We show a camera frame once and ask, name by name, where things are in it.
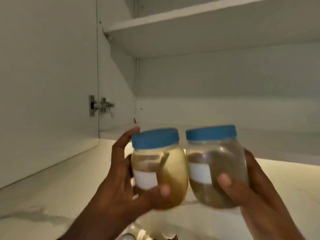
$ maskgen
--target open cabinet door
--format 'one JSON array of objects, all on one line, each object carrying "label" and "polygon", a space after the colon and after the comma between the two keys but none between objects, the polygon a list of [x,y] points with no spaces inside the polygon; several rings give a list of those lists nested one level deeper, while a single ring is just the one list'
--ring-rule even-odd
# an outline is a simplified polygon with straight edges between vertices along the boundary
[{"label": "open cabinet door", "polygon": [[0,28],[1,188],[98,145],[96,0],[1,0]]}]

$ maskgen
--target white marble surface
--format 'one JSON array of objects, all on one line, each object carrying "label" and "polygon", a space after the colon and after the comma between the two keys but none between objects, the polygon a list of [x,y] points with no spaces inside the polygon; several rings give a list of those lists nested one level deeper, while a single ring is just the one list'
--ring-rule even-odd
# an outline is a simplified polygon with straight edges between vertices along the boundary
[{"label": "white marble surface", "polygon": [[[113,140],[0,190],[0,239],[54,240],[78,216],[110,168]],[[132,151],[131,145],[126,154]],[[309,239],[320,236],[320,167],[258,160]],[[169,212],[151,212],[140,220],[185,239],[251,239],[237,210],[214,211],[195,201],[191,191]]]}]

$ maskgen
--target fingernail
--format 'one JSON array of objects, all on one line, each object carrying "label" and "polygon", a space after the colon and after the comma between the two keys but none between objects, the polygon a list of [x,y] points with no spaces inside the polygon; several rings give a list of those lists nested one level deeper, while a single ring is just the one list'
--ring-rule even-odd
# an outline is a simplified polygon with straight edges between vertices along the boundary
[{"label": "fingernail", "polygon": [[228,174],[222,173],[218,176],[218,182],[221,186],[229,187],[231,185],[231,178]]},{"label": "fingernail", "polygon": [[170,196],[170,186],[169,185],[164,185],[160,189],[160,194],[163,198],[167,198]]}]

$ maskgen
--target hand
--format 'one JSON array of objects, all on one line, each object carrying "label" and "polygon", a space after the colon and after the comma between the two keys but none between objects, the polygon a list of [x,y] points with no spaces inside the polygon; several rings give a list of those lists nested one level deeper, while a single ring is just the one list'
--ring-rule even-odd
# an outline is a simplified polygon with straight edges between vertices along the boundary
[{"label": "hand", "polygon": [[164,185],[133,200],[131,155],[125,158],[125,147],[139,131],[127,131],[112,146],[109,174],[62,240],[114,240],[130,223],[170,196],[169,186]]},{"label": "hand", "polygon": [[269,178],[249,151],[245,150],[250,188],[222,173],[218,182],[240,206],[254,240],[304,240]]}]

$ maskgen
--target cabinet shelf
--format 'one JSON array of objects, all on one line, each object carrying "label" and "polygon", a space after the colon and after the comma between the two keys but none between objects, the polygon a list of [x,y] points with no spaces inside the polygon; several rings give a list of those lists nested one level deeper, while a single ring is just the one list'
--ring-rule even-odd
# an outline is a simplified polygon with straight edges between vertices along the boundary
[{"label": "cabinet shelf", "polygon": [[154,58],[320,40],[320,0],[219,0],[103,23],[110,41]]},{"label": "cabinet shelf", "polygon": [[[127,124],[102,130],[100,138],[117,140],[134,126],[134,124]],[[180,145],[183,148],[187,146],[185,130],[197,127],[165,123],[143,123],[139,126],[142,131],[175,127],[179,131]],[[320,166],[320,134],[239,128],[237,132],[241,145],[251,150],[258,158]]]}]

